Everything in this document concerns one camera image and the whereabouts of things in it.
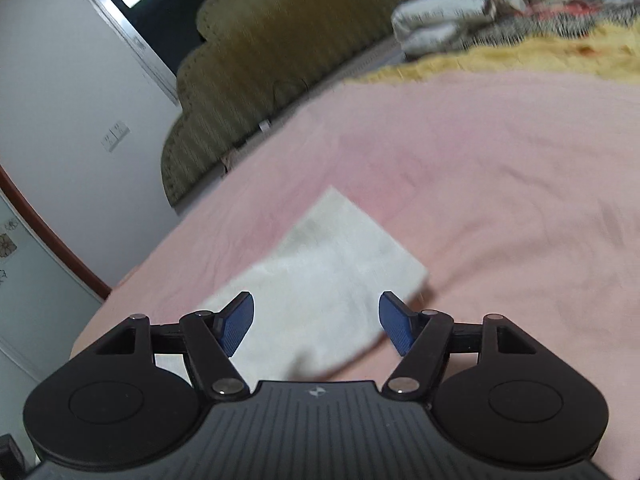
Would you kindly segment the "white pants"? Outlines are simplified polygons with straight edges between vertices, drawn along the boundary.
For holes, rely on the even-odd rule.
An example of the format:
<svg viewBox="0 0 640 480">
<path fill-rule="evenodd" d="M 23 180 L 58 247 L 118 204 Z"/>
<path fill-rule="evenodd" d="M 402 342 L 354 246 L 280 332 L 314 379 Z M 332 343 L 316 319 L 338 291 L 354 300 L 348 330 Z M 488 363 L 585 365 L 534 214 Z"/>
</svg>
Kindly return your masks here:
<svg viewBox="0 0 640 480">
<path fill-rule="evenodd" d="M 200 307 L 218 311 L 240 292 L 253 296 L 254 321 L 231 358 L 249 386 L 317 380 L 376 344 L 383 292 L 410 300 L 427 277 L 406 248 L 329 188 L 270 254 Z"/>
</svg>

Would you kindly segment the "pink bed blanket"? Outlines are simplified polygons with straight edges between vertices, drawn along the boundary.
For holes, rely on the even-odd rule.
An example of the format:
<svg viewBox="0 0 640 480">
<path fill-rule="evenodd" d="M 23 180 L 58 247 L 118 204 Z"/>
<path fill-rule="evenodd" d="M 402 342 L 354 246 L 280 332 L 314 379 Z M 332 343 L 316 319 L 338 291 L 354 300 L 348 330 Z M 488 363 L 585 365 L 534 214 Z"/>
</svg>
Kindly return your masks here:
<svg viewBox="0 0 640 480">
<path fill-rule="evenodd" d="M 306 104 L 123 280 L 75 342 L 134 312 L 173 323 L 343 195 L 427 270 L 420 307 L 498 312 L 604 394 L 597 464 L 639 474 L 639 88 L 596 76 L 449 73 L 342 84 Z"/>
</svg>

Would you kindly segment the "glass wardrobe sliding door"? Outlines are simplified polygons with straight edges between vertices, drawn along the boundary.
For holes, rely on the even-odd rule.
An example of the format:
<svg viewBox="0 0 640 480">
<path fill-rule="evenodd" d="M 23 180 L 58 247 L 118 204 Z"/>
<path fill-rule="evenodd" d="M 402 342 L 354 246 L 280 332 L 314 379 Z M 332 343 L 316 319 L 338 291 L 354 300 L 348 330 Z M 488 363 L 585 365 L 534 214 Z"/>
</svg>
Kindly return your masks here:
<svg viewBox="0 0 640 480">
<path fill-rule="evenodd" d="M 70 357 L 103 300 L 1 199 L 1 351 L 40 382 Z"/>
</svg>

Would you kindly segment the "olive padded headboard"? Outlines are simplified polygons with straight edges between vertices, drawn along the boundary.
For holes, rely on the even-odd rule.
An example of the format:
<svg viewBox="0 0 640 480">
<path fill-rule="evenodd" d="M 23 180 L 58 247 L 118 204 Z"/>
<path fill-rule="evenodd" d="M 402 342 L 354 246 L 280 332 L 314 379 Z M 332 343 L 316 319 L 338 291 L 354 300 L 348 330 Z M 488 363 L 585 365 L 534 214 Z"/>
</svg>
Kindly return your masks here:
<svg viewBox="0 0 640 480">
<path fill-rule="evenodd" d="M 181 114 L 160 156 L 169 205 L 342 65 L 392 36 L 409 0 L 205 0 L 176 76 Z"/>
</svg>

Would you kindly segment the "white folded quilt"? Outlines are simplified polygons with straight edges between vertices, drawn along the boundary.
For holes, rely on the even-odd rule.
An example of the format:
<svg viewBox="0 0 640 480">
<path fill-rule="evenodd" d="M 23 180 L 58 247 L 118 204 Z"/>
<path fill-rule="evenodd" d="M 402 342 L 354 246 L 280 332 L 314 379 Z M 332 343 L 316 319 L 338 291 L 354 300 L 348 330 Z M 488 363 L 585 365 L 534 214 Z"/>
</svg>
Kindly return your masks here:
<svg viewBox="0 0 640 480">
<path fill-rule="evenodd" d="M 598 21 L 628 25 L 639 0 L 410 0 L 392 14 L 407 58 L 518 44 L 527 37 L 586 36 Z"/>
</svg>

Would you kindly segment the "yellow fuzzy blanket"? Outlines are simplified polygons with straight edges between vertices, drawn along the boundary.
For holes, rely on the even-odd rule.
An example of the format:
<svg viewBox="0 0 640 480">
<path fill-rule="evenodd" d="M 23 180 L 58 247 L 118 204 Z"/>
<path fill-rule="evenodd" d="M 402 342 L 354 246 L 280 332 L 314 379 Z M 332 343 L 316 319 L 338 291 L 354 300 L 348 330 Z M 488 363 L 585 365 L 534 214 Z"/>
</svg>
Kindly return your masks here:
<svg viewBox="0 0 640 480">
<path fill-rule="evenodd" d="M 474 47 L 457 54 L 426 56 L 419 61 L 387 66 L 357 77 L 358 84 L 401 84 L 426 81 L 448 72 L 574 73 L 638 84 L 639 23 L 600 22 L 587 36 L 530 37 L 514 46 Z"/>
</svg>

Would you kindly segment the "brown wooden door frame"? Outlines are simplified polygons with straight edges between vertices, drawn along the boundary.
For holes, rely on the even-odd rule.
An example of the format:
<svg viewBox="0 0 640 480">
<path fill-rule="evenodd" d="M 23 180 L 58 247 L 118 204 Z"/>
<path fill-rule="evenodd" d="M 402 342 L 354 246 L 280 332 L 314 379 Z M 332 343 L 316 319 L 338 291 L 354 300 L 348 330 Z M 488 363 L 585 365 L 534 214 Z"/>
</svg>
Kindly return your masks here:
<svg viewBox="0 0 640 480">
<path fill-rule="evenodd" d="M 111 287 L 104 283 L 88 266 L 78 258 L 74 252 L 62 241 L 47 225 L 47 222 L 40 217 L 34 207 L 26 200 L 23 193 L 18 189 L 9 174 L 0 168 L 1 192 L 9 200 L 11 206 L 26 221 L 26 224 L 50 249 L 53 255 L 60 260 L 64 266 L 85 285 L 87 285 L 96 296 L 105 300 L 112 291 Z"/>
</svg>

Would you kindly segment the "dark window with frame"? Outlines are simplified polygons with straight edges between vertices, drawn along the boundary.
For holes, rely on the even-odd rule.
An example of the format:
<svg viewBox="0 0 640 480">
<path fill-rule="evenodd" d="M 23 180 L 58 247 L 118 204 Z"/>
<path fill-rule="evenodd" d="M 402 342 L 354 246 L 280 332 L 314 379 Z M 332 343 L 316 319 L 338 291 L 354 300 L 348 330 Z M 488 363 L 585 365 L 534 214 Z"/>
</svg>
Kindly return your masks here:
<svg viewBox="0 0 640 480">
<path fill-rule="evenodd" d="M 91 0 L 172 102 L 182 61 L 204 39 L 196 14 L 205 0 Z"/>
</svg>

